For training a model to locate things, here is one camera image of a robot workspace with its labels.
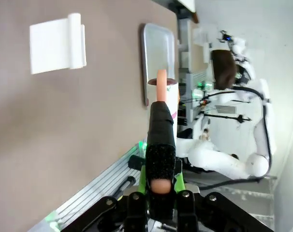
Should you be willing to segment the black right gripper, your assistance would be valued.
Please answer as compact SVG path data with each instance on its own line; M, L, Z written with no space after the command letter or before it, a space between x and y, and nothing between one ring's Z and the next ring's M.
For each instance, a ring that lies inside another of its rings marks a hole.
M236 85L245 85L250 80L250 75L248 73L248 68L250 67L249 62L236 62L237 75L235 78Z

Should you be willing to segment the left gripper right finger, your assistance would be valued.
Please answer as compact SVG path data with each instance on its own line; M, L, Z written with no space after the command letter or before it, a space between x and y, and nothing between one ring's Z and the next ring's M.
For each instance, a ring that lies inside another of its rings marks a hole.
M197 232L198 223L215 232L271 232L272 230L218 192L201 196L196 185L175 175L177 231Z

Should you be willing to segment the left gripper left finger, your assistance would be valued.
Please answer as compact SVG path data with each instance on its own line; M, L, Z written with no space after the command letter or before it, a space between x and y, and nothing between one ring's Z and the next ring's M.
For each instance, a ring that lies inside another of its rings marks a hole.
M64 232L147 231L148 186L145 166L141 167L138 186L128 188L122 198L104 196L67 225Z

